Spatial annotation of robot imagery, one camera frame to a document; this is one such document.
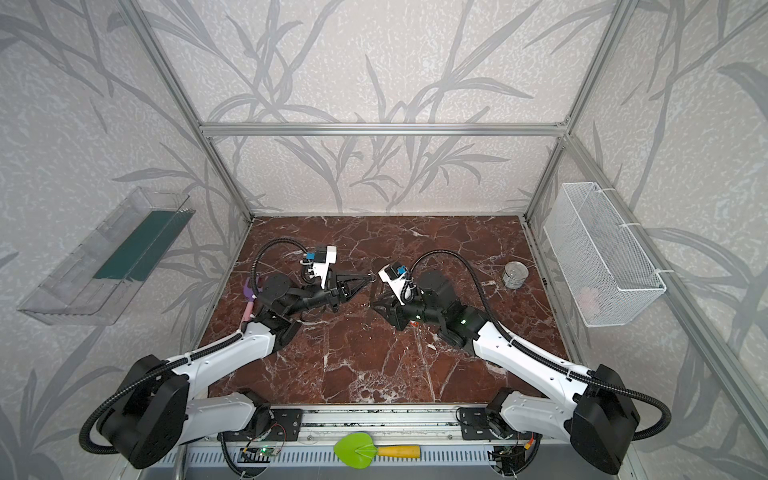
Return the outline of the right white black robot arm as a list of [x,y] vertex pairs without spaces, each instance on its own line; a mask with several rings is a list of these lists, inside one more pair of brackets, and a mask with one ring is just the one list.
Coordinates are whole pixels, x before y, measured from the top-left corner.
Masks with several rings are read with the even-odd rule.
[[436,270],[413,279],[405,266],[393,263],[378,275],[391,292],[371,306],[397,330],[413,322],[434,324],[451,347],[505,369],[538,391],[533,397],[505,390],[494,398],[486,411],[498,436],[529,432],[568,441],[595,468],[619,472],[640,416],[630,398],[601,386],[603,380],[620,383],[616,372],[574,364],[496,325],[486,312],[463,304]]

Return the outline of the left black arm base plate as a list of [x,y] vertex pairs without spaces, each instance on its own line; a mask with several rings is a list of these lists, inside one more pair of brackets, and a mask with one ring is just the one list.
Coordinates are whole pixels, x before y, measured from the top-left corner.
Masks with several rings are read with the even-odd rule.
[[272,442],[296,442],[304,411],[298,408],[259,410],[248,424],[249,439]]

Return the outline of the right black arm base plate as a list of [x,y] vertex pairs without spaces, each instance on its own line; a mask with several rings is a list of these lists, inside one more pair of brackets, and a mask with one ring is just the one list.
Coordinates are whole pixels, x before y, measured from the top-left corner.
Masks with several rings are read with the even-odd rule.
[[485,407],[459,407],[456,420],[464,440],[506,440],[514,435],[498,412]]

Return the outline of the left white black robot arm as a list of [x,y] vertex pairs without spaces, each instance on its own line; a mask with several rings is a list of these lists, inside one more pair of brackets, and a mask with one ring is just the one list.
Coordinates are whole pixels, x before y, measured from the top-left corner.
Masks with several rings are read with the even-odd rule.
[[270,404],[245,389],[204,397],[209,386],[240,367],[284,348],[301,325],[293,315],[315,308],[337,310],[374,279],[373,274],[330,272],[326,285],[300,286],[284,274],[269,276],[253,293],[260,307],[230,335],[205,347],[162,360],[136,361],[117,391],[86,420],[81,447],[125,457],[147,468],[178,445],[224,432],[258,437],[273,423]]

